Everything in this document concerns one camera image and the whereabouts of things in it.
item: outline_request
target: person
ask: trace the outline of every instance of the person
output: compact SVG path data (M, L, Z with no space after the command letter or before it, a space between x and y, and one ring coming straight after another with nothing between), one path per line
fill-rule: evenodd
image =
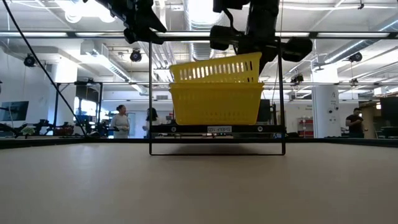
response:
M150 122L150 113L149 113L149 108L147 110L147 119L146 119L146 125L143 126L143 130L147 132L145 138L149 138L149 122ZM160 120L159 117L157 115L156 109L152 108L152 125L160 125Z
M116 127L119 131L114 131L113 138L128 138L130 131L129 119L126 115L126 107L124 105L119 105L116 110L119 112L117 115L113 116L111 127Z
M363 119L359 115L361 114L361 109L355 108L354 113L346 118L346 126L349 129L350 138L363 138L364 131L367 131L363 126Z

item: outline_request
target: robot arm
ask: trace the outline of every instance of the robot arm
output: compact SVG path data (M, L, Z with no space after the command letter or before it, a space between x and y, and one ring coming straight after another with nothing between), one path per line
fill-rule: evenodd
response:
M126 29L124 37L129 44L136 41L153 42L163 44L153 28L159 32L166 32L167 29L152 11L153 0L96 0L98 3L109 9L111 16L117 16L123 21Z
M233 27L233 16L228 9L242 9L250 2L248 21L245 32L239 32ZM275 41L275 27L279 13L279 0L213 0L213 11L228 16L230 27L213 26L210 37L210 47L216 50L226 50L230 44L234 45L237 54L262 52L260 72L267 62L273 61L277 55ZM310 39L290 39L286 44L281 43L282 58L291 62L299 62L312 51Z

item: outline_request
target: white column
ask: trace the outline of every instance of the white column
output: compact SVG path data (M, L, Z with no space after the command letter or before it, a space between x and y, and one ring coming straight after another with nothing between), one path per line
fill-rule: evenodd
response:
M67 83L77 81L77 65L68 59L63 58L60 63L52 66L52 78L55 83ZM50 123L54 120L54 110L55 110L55 95L56 91L54 87L50 90L50 103L49 103L49 115L48 120ZM68 104L74 107L74 101L76 97L76 86L69 85L62 91L62 95L67 100ZM61 96L58 96L58 111L57 111L57 123L56 125L61 125L64 122L73 123L73 114L68 109L65 102L62 100Z
M334 65L312 70L312 81L337 83L337 68ZM341 136L339 93L337 86L315 86L312 88L314 137Z

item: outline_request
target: computer monitor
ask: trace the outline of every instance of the computer monitor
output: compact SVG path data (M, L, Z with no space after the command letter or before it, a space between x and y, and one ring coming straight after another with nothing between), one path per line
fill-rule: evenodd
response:
M398 97L380 98L381 116L385 120L398 121Z
M29 101L3 102L0 108L1 121L25 121Z

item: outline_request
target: table surface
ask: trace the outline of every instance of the table surface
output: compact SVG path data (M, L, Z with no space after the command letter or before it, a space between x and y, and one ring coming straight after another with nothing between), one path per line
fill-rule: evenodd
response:
M148 144L0 150L0 223L397 223L398 150L288 144L286 156L165 157ZM165 152L280 144L154 144Z

